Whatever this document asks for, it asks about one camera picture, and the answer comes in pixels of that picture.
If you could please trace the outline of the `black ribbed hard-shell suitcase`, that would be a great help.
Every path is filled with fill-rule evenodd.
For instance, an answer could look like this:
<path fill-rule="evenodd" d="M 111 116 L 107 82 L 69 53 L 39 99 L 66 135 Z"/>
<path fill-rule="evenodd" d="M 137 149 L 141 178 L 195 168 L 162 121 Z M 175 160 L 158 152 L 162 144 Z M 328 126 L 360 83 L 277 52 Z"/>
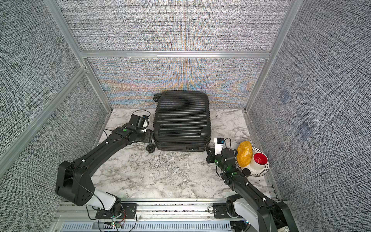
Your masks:
<path fill-rule="evenodd" d="M 209 98 L 201 91 L 156 93 L 153 143 L 146 150 L 204 152 L 212 137 Z"/>

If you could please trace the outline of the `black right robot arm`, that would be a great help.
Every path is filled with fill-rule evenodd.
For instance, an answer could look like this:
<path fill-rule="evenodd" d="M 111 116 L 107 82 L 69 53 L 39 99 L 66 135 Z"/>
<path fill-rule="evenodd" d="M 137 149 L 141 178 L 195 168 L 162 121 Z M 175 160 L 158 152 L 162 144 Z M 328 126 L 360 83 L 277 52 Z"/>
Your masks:
<path fill-rule="evenodd" d="M 257 232 L 299 231 L 289 206 L 263 194 L 248 180 L 250 170 L 237 166 L 237 150 L 224 148 L 217 154 L 215 149 L 207 147 L 206 152 L 206 162 L 216 164 L 224 184 L 236 192 L 227 198 L 226 210 L 229 217 L 242 217 L 247 222 L 244 231 L 251 227 Z"/>

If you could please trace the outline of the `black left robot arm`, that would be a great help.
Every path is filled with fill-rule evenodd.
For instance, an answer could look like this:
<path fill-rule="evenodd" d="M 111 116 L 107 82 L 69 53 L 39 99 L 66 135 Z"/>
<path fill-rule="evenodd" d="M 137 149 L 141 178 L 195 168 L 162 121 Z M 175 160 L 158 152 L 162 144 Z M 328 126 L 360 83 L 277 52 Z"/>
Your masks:
<path fill-rule="evenodd" d="M 72 162 L 62 162 L 57 171 L 56 194 L 77 206 L 91 206 L 118 215 L 121 199 L 98 190 L 91 177 L 114 154 L 133 143 L 152 142 L 153 131 L 148 129 L 149 116 L 131 115 L 128 123 L 111 134 L 87 154 Z"/>

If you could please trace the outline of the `yellow mesh-wrapped bread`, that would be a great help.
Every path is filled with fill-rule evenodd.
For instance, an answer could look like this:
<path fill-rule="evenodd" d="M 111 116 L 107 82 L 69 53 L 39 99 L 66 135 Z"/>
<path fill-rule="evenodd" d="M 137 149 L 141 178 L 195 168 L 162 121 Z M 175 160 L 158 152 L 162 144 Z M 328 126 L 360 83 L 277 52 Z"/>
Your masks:
<path fill-rule="evenodd" d="M 253 157 L 253 147 L 250 141 L 244 141 L 237 148 L 237 163 L 240 167 L 246 167 L 250 164 Z"/>

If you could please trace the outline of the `black-capped small bottle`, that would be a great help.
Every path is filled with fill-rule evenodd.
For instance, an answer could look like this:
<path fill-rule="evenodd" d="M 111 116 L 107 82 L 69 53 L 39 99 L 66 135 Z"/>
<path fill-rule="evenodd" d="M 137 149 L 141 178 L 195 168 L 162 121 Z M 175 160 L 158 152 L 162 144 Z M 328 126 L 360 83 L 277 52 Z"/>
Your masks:
<path fill-rule="evenodd" d="M 242 173 L 245 177 L 249 177 L 251 175 L 251 171 L 248 168 L 244 168 Z"/>

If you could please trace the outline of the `white patterned plate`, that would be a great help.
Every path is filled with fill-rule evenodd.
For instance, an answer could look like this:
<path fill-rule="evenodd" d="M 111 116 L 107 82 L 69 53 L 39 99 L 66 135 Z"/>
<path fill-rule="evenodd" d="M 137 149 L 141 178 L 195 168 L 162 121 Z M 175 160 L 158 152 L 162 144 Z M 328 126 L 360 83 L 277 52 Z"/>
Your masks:
<path fill-rule="evenodd" d="M 260 149 L 256 148 L 256 147 L 253 147 L 253 154 L 255 153 L 263 153 Z M 246 167 L 240 167 L 237 163 L 237 159 L 236 159 L 236 165 L 237 167 L 242 171 L 244 168 L 248 168 L 250 171 L 251 171 L 251 175 L 252 177 L 262 177 L 264 176 L 268 170 L 269 170 L 269 164 L 268 164 L 268 168 L 265 168 L 263 171 L 256 171 L 256 170 L 253 170 L 251 167 L 250 167 L 250 164 L 247 165 Z"/>

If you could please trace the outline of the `red and white cup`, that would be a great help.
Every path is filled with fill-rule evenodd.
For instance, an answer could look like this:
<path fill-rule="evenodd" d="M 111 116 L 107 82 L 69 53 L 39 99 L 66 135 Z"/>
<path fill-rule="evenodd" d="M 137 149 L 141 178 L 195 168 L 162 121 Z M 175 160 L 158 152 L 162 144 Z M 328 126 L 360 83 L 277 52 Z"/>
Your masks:
<path fill-rule="evenodd" d="M 269 160 L 268 157 L 263 153 L 255 153 L 251 159 L 250 167 L 256 171 L 263 171 L 268 168 Z"/>

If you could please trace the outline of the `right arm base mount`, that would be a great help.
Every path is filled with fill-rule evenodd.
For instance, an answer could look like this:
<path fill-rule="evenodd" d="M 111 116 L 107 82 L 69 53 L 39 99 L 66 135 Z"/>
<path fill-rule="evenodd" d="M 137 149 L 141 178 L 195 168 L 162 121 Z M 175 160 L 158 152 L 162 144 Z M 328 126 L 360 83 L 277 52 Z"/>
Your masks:
<path fill-rule="evenodd" d="M 213 203 L 214 218 L 241 218 L 234 210 L 231 201 Z"/>

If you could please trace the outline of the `aluminium front rail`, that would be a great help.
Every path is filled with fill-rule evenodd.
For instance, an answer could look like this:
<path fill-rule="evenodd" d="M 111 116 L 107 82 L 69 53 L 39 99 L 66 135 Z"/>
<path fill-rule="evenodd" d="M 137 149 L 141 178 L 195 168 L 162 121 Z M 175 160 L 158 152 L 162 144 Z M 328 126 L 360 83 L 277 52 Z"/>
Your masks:
<path fill-rule="evenodd" d="M 241 218 L 214 218 L 213 203 L 226 199 L 126 199 L 136 203 L 135 219 L 96 219 L 88 206 L 61 203 L 51 232 L 257 232 L 244 231 Z"/>

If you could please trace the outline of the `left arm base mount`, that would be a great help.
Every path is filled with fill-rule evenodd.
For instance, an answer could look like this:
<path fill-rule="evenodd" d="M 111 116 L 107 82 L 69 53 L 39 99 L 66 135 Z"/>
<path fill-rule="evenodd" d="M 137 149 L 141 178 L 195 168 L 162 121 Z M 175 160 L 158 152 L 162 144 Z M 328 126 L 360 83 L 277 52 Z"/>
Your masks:
<path fill-rule="evenodd" d="M 136 203 L 123 203 L 121 206 L 114 206 L 111 210 L 98 210 L 96 219 L 135 219 L 137 210 Z"/>

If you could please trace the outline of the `aluminium cage frame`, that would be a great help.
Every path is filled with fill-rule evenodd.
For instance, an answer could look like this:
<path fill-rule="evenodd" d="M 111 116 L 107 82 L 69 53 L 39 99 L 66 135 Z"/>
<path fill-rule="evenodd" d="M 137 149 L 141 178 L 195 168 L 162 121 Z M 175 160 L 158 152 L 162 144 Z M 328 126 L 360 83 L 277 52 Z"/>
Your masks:
<path fill-rule="evenodd" d="M 70 50 L 77 59 L 80 68 L 74 76 L 63 86 L 58 94 L 45 106 L 35 120 L 25 128 L 24 132 L 12 143 L 8 150 L 1 156 L 1 175 L 14 163 L 27 144 L 33 139 L 43 124 L 50 118 L 66 96 L 71 92 L 79 80 L 88 76 L 88 80 L 97 94 L 100 102 L 108 113 L 112 112 L 112 107 L 107 95 L 104 93 L 98 78 L 94 74 L 87 58 L 261 58 L 266 59 L 263 69 L 251 90 L 246 103 L 246 110 L 249 111 L 266 79 L 270 68 L 277 57 L 277 54 L 285 40 L 285 37 L 295 19 L 302 1 L 292 1 L 287 10 L 283 23 L 278 31 L 272 48 L 269 51 L 89 51 L 81 50 L 75 36 L 65 20 L 60 7 L 56 1 L 44 1 L 45 6 L 58 25 Z"/>

